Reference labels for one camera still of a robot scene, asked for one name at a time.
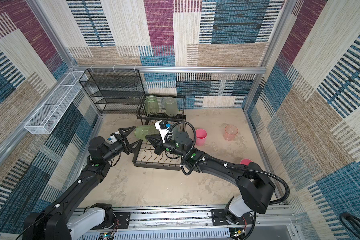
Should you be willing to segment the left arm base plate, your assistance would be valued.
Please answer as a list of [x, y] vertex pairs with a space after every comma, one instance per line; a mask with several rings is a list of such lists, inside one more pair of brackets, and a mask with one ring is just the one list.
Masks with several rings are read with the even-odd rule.
[[128, 229], [130, 224], [130, 212], [115, 212], [115, 220], [110, 226], [95, 226], [92, 230], [115, 230], [115, 229]]

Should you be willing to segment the pale frosted green cup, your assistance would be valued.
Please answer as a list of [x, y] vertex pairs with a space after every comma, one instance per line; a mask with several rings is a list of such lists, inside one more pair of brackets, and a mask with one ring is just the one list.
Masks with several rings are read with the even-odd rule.
[[176, 98], [172, 98], [172, 97], [165, 98], [165, 109], [167, 116], [169, 117], [176, 116], [179, 112]]

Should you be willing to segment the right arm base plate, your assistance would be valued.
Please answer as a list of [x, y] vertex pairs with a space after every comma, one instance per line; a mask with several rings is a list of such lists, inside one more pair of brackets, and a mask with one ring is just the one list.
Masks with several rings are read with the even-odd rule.
[[212, 220], [213, 226], [223, 225], [251, 225], [254, 221], [254, 213], [245, 213], [242, 217], [236, 217], [228, 214], [224, 209], [212, 209], [207, 213], [208, 217]]

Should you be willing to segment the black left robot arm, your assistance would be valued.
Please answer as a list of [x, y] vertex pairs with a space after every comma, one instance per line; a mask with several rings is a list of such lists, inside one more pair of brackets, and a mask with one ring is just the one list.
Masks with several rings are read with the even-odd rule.
[[136, 127], [121, 128], [105, 140], [90, 140], [87, 165], [76, 181], [52, 204], [40, 213], [29, 214], [24, 221], [23, 240], [77, 240], [94, 227], [113, 228], [116, 217], [110, 204], [95, 204], [87, 212], [72, 218], [85, 197], [107, 176], [114, 157], [135, 150], [138, 142], [130, 143], [128, 136]]

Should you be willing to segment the opaque pink cup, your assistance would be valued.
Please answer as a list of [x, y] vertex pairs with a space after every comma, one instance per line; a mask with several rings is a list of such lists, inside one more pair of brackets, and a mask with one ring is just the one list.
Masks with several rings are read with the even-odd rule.
[[197, 136], [196, 145], [197, 146], [203, 146], [205, 144], [205, 142], [206, 142], [208, 133], [204, 129], [197, 129], [196, 130], [196, 136]]

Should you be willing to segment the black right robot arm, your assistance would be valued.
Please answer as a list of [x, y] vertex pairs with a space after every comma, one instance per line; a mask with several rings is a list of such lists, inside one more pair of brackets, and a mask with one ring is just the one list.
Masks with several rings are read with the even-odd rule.
[[163, 140], [161, 135], [147, 135], [146, 140], [155, 149], [155, 154], [173, 154], [181, 159], [183, 174], [193, 172], [210, 174], [235, 185], [240, 195], [232, 197], [224, 210], [223, 219], [236, 225], [243, 215], [254, 212], [265, 214], [272, 201], [276, 186], [271, 174], [253, 162], [247, 165], [233, 164], [198, 150], [186, 132], [181, 132], [175, 140]]

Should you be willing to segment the clear pink cup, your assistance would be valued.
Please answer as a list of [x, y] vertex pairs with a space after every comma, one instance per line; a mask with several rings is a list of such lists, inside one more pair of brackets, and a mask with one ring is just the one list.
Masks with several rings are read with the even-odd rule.
[[224, 139], [226, 141], [233, 141], [238, 134], [238, 128], [234, 125], [227, 125], [225, 127]]

